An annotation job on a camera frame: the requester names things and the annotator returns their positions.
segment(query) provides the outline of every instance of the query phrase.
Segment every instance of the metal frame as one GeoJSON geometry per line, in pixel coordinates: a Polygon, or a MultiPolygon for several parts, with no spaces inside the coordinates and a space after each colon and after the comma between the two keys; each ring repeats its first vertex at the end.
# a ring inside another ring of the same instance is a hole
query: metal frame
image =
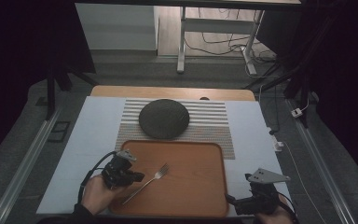
{"type": "MultiPolygon", "coordinates": [[[[295,109],[295,107],[289,100],[286,100],[286,103],[290,111],[295,109]]],[[[304,128],[302,122],[299,119],[296,119],[295,122],[298,132],[300,133],[301,138],[306,145],[306,148],[310,154],[310,157],[313,160],[313,163],[315,164],[319,176],[324,182],[324,186],[326,187],[326,190],[332,199],[333,205],[337,210],[337,214],[341,219],[341,222],[345,224],[356,223],[351,214],[351,209],[348,207],[348,204],[342,196],[341,190],[339,190],[334,178],[330,174],[330,171],[324,161],[324,158],[320,153],[320,150],[317,147],[315,141],[313,140],[312,134],[308,129],[304,128]]]]}
{"type": "Polygon", "coordinates": [[[165,6],[165,7],[214,7],[214,8],[236,8],[254,10],[275,11],[308,11],[318,9],[319,11],[330,10],[336,7],[338,1],[329,4],[314,4],[303,6],[302,4],[280,4],[255,1],[236,0],[76,0],[76,3],[90,4],[113,4],[113,5],[136,5],[136,6],[165,6]]]}
{"type": "Polygon", "coordinates": [[[255,21],[226,21],[226,20],[211,20],[211,19],[194,19],[186,18],[186,7],[181,7],[181,30],[180,43],[178,52],[177,73],[183,74],[185,72],[185,33],[186,32],[203,32],[203,33],[218,33],[218,34],[239,34],[249,35],[246,47],[241,47],[243,58],[246,62],[246,67],[251,76],[257,75],[255,65],[253,64],[250,52],[255,41],[258,27],[261,22],[264,11],[258,11],[255,21]]]}
{"type": "Polygon", "coordinates": [[[39,157],[40,151],[48,140],[48,135],[50,134],[58,116],[62,111],[67,94],[67,92],[62,92],[62,97],[59,98],[56,110],[51,115],[50,120],[45,120],[42,123],[42,126],[40,127],[33,143],[29,147],[27,154],[22,160],[19,169],[8,184],[7,189],[0,200],[0,223],[6,222],[14,203],[19,197],[22,187],[31,173],[34,164],[39,157]]]}

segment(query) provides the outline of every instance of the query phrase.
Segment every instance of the fork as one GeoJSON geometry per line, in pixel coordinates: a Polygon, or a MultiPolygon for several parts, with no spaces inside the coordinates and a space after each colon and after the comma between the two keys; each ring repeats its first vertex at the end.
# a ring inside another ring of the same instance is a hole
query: fork
{"type": "Polygon", "coordinates": [[[164,175],[167,174],[168,172],[168,164],[165,163],[156,173],[155,173],[155,176],[150,179],[149,181],[147,181],[143,186],[141,186],[139,189],[137,189],[136,191],[134,191],[132,194],[130,194],[130,196],[124,201],[122,202],[121,204],[125,204],[127,203],[131,198],[133,198],[133,196],[135,196],[137,193],[139,193],[139,191],[141,191],[142,189],[144,189],[148,184],[150,184],[153,180],[156,180],[156,179],[160,179],[162,178],[164,175]]]}

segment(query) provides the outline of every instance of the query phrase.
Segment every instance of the black round plate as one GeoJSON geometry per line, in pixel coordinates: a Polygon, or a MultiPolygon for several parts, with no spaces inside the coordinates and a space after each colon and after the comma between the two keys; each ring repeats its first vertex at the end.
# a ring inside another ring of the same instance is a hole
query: black round plate
{"type": "Polygon", "coordinates": [[[139,124],[144,132],[158,139],[179,136],[188,126],[187,109],[174,100],[161,99],[150,102],[139,114],[139,124]]]}

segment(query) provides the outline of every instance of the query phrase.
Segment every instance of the metal rail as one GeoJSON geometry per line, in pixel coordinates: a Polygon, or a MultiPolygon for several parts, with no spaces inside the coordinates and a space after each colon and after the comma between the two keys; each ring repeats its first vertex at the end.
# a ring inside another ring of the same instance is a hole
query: metal rail
{"type": "Polygon", "coordinates": [[[24,186],[25,181],[31,173],[34,164],[39,157],[40,151],[48,140],[48,135],[50,134],[58,116],[62,111],[67,94],[68,93],[66,92],[62,92],[60,95],[61,97],[58,97],[56,110],[52,114],[50,120],[45,120],[43,122],[39,132],[36,135],[36,138],[24,156],[19,169],[8,184],[7,189],[0,200],[0,223],[6,222],[14,203],[19,197],[22,187],[24,186]]]}
{"type": "MultiPolygon", "coordinates": [[[[291,104],[289,100],[286,100],[286,103],[290,111],[295,109],[295,107],[291,104]]],[[[318,171],[319,176],[324,182],[324,186],[327,190],[327,193],[332,199],[333,205],[337,210],[337,214],[341,219],[341,222],[344,224],[355,224],[356,222],[351,214],[351,209],[348,207],[344,197],[342,196],[341,190],[338,188],[336,182],[334,181],[334,178],[331,176],[330,171],[324,161],[324,158],[320,153],[319,148],[316,146],[310,131],[304,128],[303,124],[299,119],[296,119],[296,126],[298,132],[301,135],[302,140],[306,145],[310,157],[315,164],[316,170],[318,171]]]]}
{"type": "Polygon", "coordinates": [[[89,4],[112,4],[112,5],[136,5],[136,6],[165,6],[165,7],[215,7],[215,8],[237,8],[254,10],[275,10],[275,11],[329,11],[341,4],[342,0],[333,3],[321,4],[300,4],[273,3],[266,1],[236,1],[236,0],[75,0],[76,3],[89,4]]]}

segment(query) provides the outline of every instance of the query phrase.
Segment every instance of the hand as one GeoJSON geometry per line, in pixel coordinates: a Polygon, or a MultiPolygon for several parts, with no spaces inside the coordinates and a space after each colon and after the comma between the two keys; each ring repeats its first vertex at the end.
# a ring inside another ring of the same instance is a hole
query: hand
{"type": "MultiPolygon", "coordinates": [[[[287,201],[283,196],[279,196],[281,202],[287,204],[287,201]]],[[[282,207],[278,207],[272,214],[255,214],[255,217],[263,224],[293,224],[290,214],[282,207]]]]}
{"type": "Polygon", "coordinates": [[[124,187],[109,189],[104,184],[102,175],[96,175],[87,182],[81,204],[93,215],[97,215],[124,189],[124,187]]]}

